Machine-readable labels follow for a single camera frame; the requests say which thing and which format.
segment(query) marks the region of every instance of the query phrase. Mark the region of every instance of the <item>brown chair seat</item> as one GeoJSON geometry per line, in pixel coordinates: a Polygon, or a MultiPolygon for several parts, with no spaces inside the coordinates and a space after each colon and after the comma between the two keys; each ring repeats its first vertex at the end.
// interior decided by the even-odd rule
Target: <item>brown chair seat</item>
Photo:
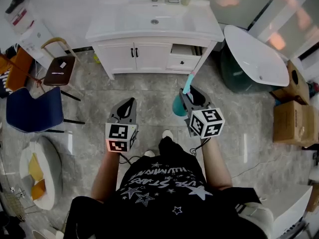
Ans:
{"type": "Polygon", "coordinates": [[[46,86],[62,86],[68,85],[75,63],[75,57],[62,56],[54,58],[49,66],[49,69],[45,75],[43,84],[46,86]],[[61,68],[60,65],[65,62],[66,65],[61,68]]]}

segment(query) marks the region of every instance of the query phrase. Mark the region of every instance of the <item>sneaker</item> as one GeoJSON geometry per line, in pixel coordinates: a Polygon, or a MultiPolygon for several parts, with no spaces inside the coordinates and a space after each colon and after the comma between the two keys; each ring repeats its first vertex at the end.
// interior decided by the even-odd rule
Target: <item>sneaker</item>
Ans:
{"type": "Polygon", "coordinates": [[[162,139],[164,139],[166,136],[168,136],[172,141],[174,141],[174,136],[170,130],[165,130],[161,135],[162,139]]]}
{"type": "Polygon", "coordinates": [[[146,157],[155,157],[155,154],[151,150],[148,150],[147,152],[144,153],[144,156],[146,156],[146,157]]]}

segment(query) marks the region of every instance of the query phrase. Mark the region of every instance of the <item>marble floor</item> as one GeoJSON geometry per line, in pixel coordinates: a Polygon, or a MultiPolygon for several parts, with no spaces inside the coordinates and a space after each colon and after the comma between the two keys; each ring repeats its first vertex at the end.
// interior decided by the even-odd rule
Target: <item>marble floor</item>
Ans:
{"type": "MultiPolygon", "coordinates": [[[[173,99],[185,84],[186,75],[172,74],[122,74],[111,81],[103,67],[93,60],[93,52],[78,53],[87,69],[77,66],[71,83],[83,93],[63,88],[82,99],[77,102],[63,96],[64,117],[85,121],[85,125],[64,123],[56,129],[69,133],[42,133],[56,147],[63,174],[63,195],[51,211],[28,209],[26,222],[22,225],[28,235],[31,229],[40,230],[49,225],[61,229],[70,203],[76,196],[89,196],[93,180],[104,154],[105,122],[113,105],[124,98],[137,100],[137,123],[139,134],[130,156],[141,156],[146,150],[158,153],[161,133],[170,129],[186,151],[199,145],[199,139],[190,138],[182,118],[175,116],[171,109],[173,99]]],[[[45,75],[41,70],[39,78],[45,75]]],[[[272,143],[274,99],[268,93],[235,94],[223,84],[218,71],[218,59],[212,54],[193,80],[195,86],[204,90],[216,107],[221,108],[226,119],[225,127],[218,142],[235,186],[254,187],[261,198],[284,190],[292,183],[306,184],[312,162],[311,151],[299,147],[272,143]]],[[[41,91],[28,82],[34,97],[41,91]]],[[[6,99],[0,100],[2,122],[0,181],[2,186],[21,186],[19,159],[23,148],[30,139],[39,134],[24,134],[7,125],[5,120],[6,99]]],[[[203,167],[202,153],[197,159],[203,167]]],[[[121,164],[118,184],[129,165],[121,164]]],[[[30,199],[21,199],[26,208],[30,199]]]]}

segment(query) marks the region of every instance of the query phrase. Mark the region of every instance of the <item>cabinet door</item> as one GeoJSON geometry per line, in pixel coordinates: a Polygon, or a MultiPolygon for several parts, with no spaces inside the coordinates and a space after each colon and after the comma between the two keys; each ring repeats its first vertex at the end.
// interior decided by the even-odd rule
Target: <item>cabinet door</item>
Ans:
{"type": "Polygon", "coordinates": [[[118,43],[99,45],[103,67],[112,73],[136,71],[134,44],[118,43]]]}
{"type": "Polygon", "coordinates": [[[138,71],[165,71],[172,44],[135,42],[136,66],[138,71]]]}

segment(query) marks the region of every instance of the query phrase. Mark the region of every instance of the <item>cable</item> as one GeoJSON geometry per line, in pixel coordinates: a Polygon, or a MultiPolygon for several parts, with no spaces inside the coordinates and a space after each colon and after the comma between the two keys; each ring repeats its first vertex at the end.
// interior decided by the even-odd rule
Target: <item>cable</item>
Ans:
{"type": "Polygon", "coordinates": [[[270,163],[270,162],[276,162],[282,155],[284,155],[284,154],[280,154],[275,160],[268,160],[267,162],[259,162],[257,165],[255,165],[254,167],[252,167],[252,168],[249,168],[248,170],[246,170],[246,171],[243,171],[242,173],[240,173],[240,174],[238,174],[238,175],[236,175],[236,176],[234,176],[234,177],[231,177],[232,179],[234,179],[234,178],[236,178],[236,177],[238,177],[238,176],[240,176],[240,175],[242,175],[242,174],[244,174],[244,173],[246,173],[246,172],[248,172],[248,171],[250,171],[250,170],[252,170],[252,169],[254,169],[254,168],[256,168],[257,166],[259,166],[260,164],[267,164],[267,163],[270,163]]]}
{"type": "Polygon", "coordinates": [[[196,157],[197,153],[196,153],[196,150],[203,147],[208,141],[210,140],[210,138],[207,138],[205,139],[205,141],[197,148],[193,148],[193,149],[190,149],[189,152],[190,154],[194,155],[196,157]]]}
{"type": "Polygon", "coordinates": [[[36,62],[35,62],[35,77],[36,77],[36,78],[38,78],[38,75],[40,74],[40,72],[42,71],[42,69],[43,69],[43,66],[41,67],[40,71],[37,72],[37,71],[36,71],[36,70],[37,70],[37,67],[36,67],[36,62]]]}
{"type": "Polygon", "coordinates": [[[133,156],[133,157],[130,157],[130,159],[128,159],[127,157],[125,157],[125,156],[122,155],[121,153],[119,153],[119,155],[126,160],[125,162],[120,162],[120,164],[129,163],[130,165],[132,165],[132,163],[130,162],[130,160],[131,160],[132,158],[134,158],[134,157],[140,158],[140,156],[133,156]]]}

